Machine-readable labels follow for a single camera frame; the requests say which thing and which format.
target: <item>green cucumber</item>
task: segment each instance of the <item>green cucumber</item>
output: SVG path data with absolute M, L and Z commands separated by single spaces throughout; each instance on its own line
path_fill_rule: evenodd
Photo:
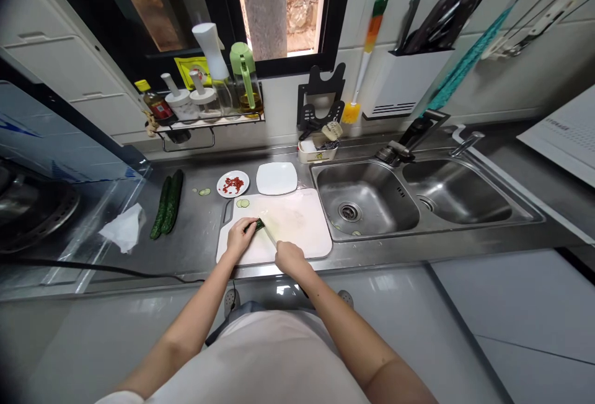
M 165 209 L 165 219 L 161 226 L 162 234 L 169 234 L 174 228 L 175 219 L 178 216 L 178 208 L 180 207 L 180 195 L 182 194 L 182 183 L 184 181 L 184 173 L 178 169 L 172 178 L 172 188 L 167 195 L 167 208 Z
M 246 231 L 248 230 L 248 228 L 252 225 L 252 223 L 250 223 L 248 226 L 245 227 L 244 229 L 244 233 L 246 233 Z M 256 222 L 256 231 L 262 229 L 263 227 L 265 227 L 265 224 L 262 222 L 262 220 L 259 218 L 258 221 Z
M 167 209 L 167 196 L 169 194 L 171 186 L 172 177 L 168 176 L 167 178 L 165 178 L 165 181 L 163 182 L 163 187 L 161 188 L 159 209 L 157 209 L 155 224 L 153 224 L 153 228 L 151 229 L 151 240 L 156 240 L 161 235 L 161 225 L 163 224 L 163 219 L 165 218 L 165 209 Z

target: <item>hand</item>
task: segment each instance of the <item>hand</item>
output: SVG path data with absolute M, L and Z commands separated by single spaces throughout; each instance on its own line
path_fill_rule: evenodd
M 222 259 L 223 257 L 230 258 L 234 261 L 234 265 L 237 263 L 250 244 L 254 232 L 256 232 L 257 220 L 258 218 L 242 218 L 231 227 L 227 235 L 227 250 L 221 257 Z
M 277 253 L 275 254 L 275 264 L 277 268 L 284 272 L 293 280 L 314 270 L 310 263 L 304 257 L 304 251 L 293 243 L 277 241 Z

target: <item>cabinet door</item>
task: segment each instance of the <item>cabinet door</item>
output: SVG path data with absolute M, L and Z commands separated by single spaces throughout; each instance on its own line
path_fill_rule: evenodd
M 592 404 L 594 365 L 476 339 L 514 404 Z
M 78 37 L 8 46 L 6 51 L 66 100 L 122 92 L 119 82 Z
M 432 268 L 473 334 L 595 362 L 595 287 L 556 251 Z
M 71 105 L 110 136 L 144 131 L 146 117 L 128 94 L 77 100 Z
M 0 46 L 74 35 L 49 0 L 2 0 Z

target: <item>stainless steel sink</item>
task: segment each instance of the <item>stainless steel sink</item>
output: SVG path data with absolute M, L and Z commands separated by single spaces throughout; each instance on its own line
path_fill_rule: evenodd
M 545 218 L 479 160 L 451 149 L 420 151 L 391 167 L 377 159 L 311 167 L 335 241 L 369 240 Z
M 331 225 L 349 236 L 413 229 L 420 220 L 411 196 L 380 163 L 326 167 L 318 174 L 317 186 Z
M 459 224 L 504 221 L 512 206 L 468 166 L 447 159 L 408 164 L 403 177 L 420 201 L 440 218 Z

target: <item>tissue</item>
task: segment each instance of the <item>tissue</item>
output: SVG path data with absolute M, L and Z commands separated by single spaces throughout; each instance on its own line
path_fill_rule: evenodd
M 129 253 L 138 243 L 138 235 L 146 221 L 143 208 L 136 203 L 106 224 L 99 234 L 116 243 L 121 253 Z

